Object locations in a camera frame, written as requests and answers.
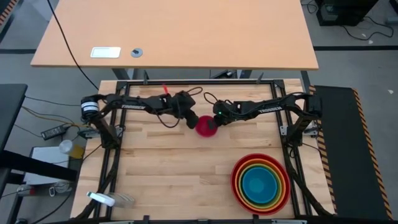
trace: orange striped edge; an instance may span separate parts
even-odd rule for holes
[[[17,4],[16,0],[10,1],[10,3],[7,5],[7,7],[4,9],[4,11],[0,14],[0,26],[4,24],[6,21],[6,18],[10,15],[12,9],[14,6]]]
[[[379,165],[377,163],[376,155],[373,150],[373,145],[372,145],[371,137],[370,137],[370,134],[368,131],[368,126],[366,125],[365,115],[363,114],[361,102],[359,100],[359,94],[358,94],[358,91],[355,89],[353,89],[353,92],[354,92],[355,100],[358,105],[358,113],[359,113],[359,116],[361,117],[363,131],[365,133],[366,141],[368,142],[369,153],[370,153],[371,159],[373,161],[374,172],[376,174],[377,181],[379,182],[379,188],[380,188],[380,192],[381,192],[381,197],[383,198],[383,201],[384,201],[384,207],[386,208],[387,216],[389,217],[390,220],[392,220],[393,218],[392,218],[392,213],[391,213],[391,209],[390,209],[390,204],[388,203],[387,194],[386,194],[386,190],[384,188],[384,184],[383,184],[383,181],[381,178]]]
[[[316,89],[314,86],[310,86],[310,94],[313,95],[316,92]],[[315,121],[317,124],[322,124],[321,120],[316,120]],[[333,204],[333,208],[335,209],[335,213],[337,214],[337,207],[336,207],[336,202],[335,202],[335,193],[333,191],[333,183],[331,182],[331,174],[330,174],[330,169],[329,169],[329,160],[328,160],[328,153],[326,152],[326,145],[325,145],[325,139],[323,138],[323,131],[318,130],[318,137],[317,137],[317,143],[318,143],[318,149],[320,152],[321,156],[321,161],[322,161],[322,166],[323,166],[323,171],[325,173],[326,177],[326,182],[329,187],[329,193],[330,193],[330,198],[331,202]]]

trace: blue bowl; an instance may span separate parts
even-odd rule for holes
[[[254,203],[268,203],[276,196],[276,179],[263,167],[253,167],[246,171],[242,183],[244,194]]]

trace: wooden tabletop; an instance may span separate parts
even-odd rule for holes
[[[99,92],[114,93],[115,86],[115,81],[102,81]],[[285,80],[285,86],[287,93],[302,91],[299,79]],[[193,87],[169,86],[169,92],[173,95]],[[202,87],[224,100],[261,101],[272,98],[271,88],[267,85]],[[161,86],[131,88],[132,96],[147,97],[163,92]],[[193,107],[197,115],[211,115],[212,105],[203,99],[202,94],[193,98],[197,103]],[[297,119],[296,115],[292,117],[294,121]],[[162,119],[169,125],[176,122],[169,115],[163,115]],[[169,129],[154,115],[127,111],[116,192],[133,196],[136,203],[132,209],[114,208],[112,219],[141,220],[143,215],[150,215],[154,220],[251,218],[251,214],[233,197],[230,173],[240,158],[251,153],[270,155],[284,165],[278,130],[275,113],[269,113],[220,127],[212,138],[201,138],[187,128],[185,121]],[[303,140],[317,146],[315,139],[304,137]],[[89,140],[85,153],[90,153],[99,144],[99,139]],[[308,188],[328,211],[333,212],[319,152],[308,146],[299,147],[299,150]],[[97,150],[84,161],[71,217],[78,215],[90,201],[87,191],[97,190],[103,154],[103,149]],[[303,212],[302,196],[300,190],[297,192]],[[281,211],[270,217],[294,217],[291,199]]]
[[[55,13],[82,67],[318,68],[299,0],[60,0]],[[75,66],[54,18],[31,65]]]

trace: black mat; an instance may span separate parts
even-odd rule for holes
[[[11,0],[0,0],[0,15],[4,12],[10,2]]]
[[[18,112],[24,102],[27,85],[0,85],[0,152],[4,149]]]
[[[328,86],[310,90],[322,98],[318,146],[335,212],[339,217],[392,218],[357,92]]]

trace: red cup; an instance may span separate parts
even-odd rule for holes
[[[203,137],[212,137],[217,132],[217,125],[211,116],[201,116],[198,120],[195,130]]]

